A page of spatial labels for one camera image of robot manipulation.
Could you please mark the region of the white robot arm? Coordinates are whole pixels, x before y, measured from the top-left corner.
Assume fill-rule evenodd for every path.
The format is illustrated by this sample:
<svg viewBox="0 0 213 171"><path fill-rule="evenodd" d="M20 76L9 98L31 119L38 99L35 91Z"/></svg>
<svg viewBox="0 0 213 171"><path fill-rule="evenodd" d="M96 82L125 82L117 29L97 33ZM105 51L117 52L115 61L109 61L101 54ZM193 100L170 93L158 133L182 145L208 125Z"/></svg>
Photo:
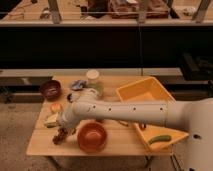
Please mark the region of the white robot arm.
<svg viewBox="0 0 213 171"><path fill-rule="evenodd" d="M105 102L89 88L69 103L58 121L73 129L81 120L111 119L187 131L185 171L213 171L213 98L199 101Z"/></svg>

